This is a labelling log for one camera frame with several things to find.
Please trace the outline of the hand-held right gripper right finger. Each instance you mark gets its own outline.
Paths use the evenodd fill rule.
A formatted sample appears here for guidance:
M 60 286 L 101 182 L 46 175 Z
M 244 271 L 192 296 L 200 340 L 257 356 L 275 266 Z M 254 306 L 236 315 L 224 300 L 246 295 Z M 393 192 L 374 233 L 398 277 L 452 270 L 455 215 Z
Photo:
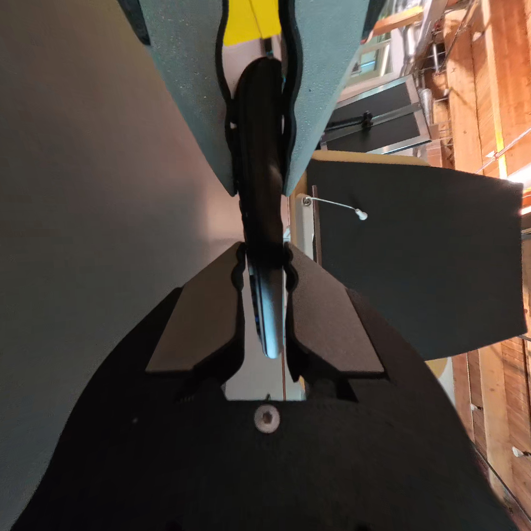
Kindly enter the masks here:
M 285 257 L 286 361 L 293 381 L 384 375 L 346 287 L 290 243 Z

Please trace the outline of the black board with wooden frame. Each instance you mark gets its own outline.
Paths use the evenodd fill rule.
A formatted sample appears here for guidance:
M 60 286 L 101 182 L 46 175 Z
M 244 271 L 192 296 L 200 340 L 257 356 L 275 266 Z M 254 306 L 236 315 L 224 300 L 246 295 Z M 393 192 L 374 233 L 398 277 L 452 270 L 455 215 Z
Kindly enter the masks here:
M 524 334 L 522 185 L 353 156 L 316 151 L 306 170 L 317 197 L 368 214 L 321 203 L 318 265 L 346 287 L 384 375 L 393 355 L 437 360 Z

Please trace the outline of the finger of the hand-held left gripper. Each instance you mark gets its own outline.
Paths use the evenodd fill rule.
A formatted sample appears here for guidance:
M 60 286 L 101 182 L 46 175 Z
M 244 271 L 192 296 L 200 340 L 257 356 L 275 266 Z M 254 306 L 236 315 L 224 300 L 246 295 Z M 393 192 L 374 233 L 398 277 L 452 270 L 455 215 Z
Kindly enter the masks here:
M 360 46 L 370 1 L 288 1 L 300 70 L 291 98 L 295 138 L 285 177 L 289 196 L 321 139 Z
M 140 1 L 149 52 L 217 179 L 236 194 L 227 144 L 230 91 L 222 68 L 228 1 Z

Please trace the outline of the yellow box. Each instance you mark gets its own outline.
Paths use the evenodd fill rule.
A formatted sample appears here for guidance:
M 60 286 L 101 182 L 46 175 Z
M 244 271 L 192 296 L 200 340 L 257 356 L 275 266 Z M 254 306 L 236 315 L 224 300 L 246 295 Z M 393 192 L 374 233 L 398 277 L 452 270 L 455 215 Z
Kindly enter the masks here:
M 226 47 L 256 39 L 268 39 L 282 32 L 279 1 L 229 1 L 223 36 Z

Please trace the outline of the black framed double panel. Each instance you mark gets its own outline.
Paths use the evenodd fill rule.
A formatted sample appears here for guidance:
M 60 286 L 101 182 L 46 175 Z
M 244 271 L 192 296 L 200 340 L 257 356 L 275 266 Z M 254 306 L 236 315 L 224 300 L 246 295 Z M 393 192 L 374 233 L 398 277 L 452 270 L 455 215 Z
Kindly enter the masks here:
M 431 125 L 411 75 L 337 103 L 320 150 L 392 155 L 432 141 Z

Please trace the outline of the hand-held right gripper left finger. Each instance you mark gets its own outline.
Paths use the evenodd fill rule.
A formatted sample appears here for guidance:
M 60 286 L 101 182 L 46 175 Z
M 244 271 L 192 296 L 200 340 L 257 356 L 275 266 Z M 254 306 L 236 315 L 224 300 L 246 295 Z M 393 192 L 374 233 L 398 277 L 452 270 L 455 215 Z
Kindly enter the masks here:
M 184 285 L 147 374 L 225 384 L 241 368 L 245 250 L 244 243 L 235 243 Z

